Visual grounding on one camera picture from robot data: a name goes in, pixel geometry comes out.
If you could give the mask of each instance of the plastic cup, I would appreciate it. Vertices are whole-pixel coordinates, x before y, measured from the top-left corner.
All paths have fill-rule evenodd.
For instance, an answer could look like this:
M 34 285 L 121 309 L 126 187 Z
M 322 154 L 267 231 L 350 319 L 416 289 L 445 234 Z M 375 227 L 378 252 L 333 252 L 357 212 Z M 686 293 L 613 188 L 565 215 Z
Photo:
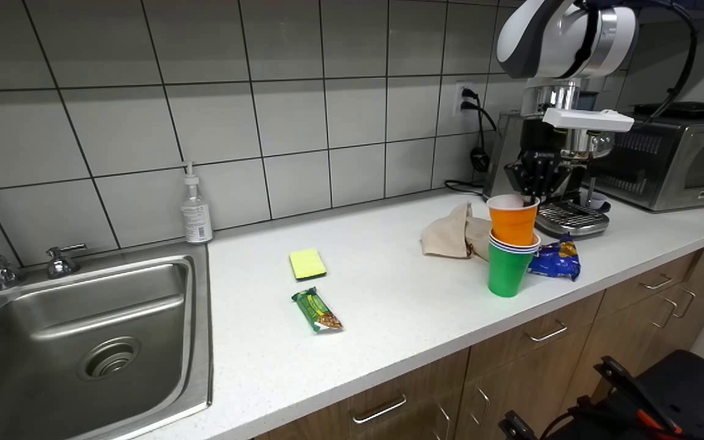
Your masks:
M 532 226 L 537 221 L 537 206 L 523 206 L 521 195 L 506 193 L 485 200 L 490 210 L 490 227 L 501 243 L 532 244 Z
M 540 238 L 532 244 L 506 244 L 490 234 L 488 244 L 488 289 L 496 297 L 511 299 L 521 292 L 521 282 L 537 252 Z

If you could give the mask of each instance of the yellow sticky note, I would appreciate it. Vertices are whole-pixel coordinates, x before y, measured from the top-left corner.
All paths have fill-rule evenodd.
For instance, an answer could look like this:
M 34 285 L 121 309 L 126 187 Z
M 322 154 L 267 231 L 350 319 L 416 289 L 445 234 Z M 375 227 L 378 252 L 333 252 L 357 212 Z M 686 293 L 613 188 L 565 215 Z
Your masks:
M 296 249 L 289 254 L 289 264 L 294 266 L 294 277 L 297 282 L 328 275 L 317 249 Z

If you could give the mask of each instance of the green wrapper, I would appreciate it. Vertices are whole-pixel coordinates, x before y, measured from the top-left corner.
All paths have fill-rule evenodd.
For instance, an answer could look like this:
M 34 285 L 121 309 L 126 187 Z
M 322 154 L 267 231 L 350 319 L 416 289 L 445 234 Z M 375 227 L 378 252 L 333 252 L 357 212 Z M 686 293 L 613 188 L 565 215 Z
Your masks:
M 296 307 L 316 333 L 339 333 L 344 326 L 333 316 L 333 310 L 320 299 L 317 289 L 305 289 L 294 293 Z

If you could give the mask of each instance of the green cup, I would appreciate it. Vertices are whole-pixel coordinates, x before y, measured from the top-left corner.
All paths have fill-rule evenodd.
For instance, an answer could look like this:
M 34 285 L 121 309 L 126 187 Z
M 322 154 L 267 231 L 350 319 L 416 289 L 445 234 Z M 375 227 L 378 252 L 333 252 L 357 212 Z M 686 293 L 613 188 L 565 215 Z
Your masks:
M 518 293 L 529 256 L 537 252 L 540 238 L 532 244 L 509 244 L 490 234 L 488 244 L 488 289 L 496 297 L 511 299 Z

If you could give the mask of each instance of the power cord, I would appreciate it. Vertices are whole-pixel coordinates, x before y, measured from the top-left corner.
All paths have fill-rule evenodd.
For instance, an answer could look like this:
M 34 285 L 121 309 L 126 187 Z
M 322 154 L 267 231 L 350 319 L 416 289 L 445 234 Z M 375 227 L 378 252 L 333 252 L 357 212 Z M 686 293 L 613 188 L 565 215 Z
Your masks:
M 474 112 L 476 112 L 476 146 L 470 150 L 471 168 L 479 172 L 479 175 L 485 175 L 488 167 L 490 167 L 490 157 L 488 157 L 485 150 L 483 150 L 483 126 L 482 126 L 482 117 L 488 121 L 488 126 L 490 126 L 493 132 L 498 132 L 498 128 L 496 128 L 493 117 L 482 107 L 479 93 L 474 93 L 471 88 L 462 88 L 459 96 L 462 96 L 459 110 L 474 110 Z M 445 188 L 450 188 L 450 192 L 474 192 L 474 193 L 482 193 L 482 198 L 485 198 L 482 188 L 476 188 L 476 187 L 470 183 L 470 182 L 459 182 L 459 178 L 448 178 L 448 182 L 445 182 Z
M 680 76 L 676 76 L 675 85 L 668 88 L 668 99 L 650 115 L 650 117 L 660 117 L 676 100 L 676 96 L 685 91 L 685 85 L 686 85 L 690 76 L 691 76 L 694 57 L 697 57 L 697 28 L 680 8 L 675 8 L 675 3 L 654 3 L 653 0 L 653 3 L 644 3 L 644 8 L 670 10 L 690 30 L 690 51 L 686 51 L 685 66 L 680 69 Z

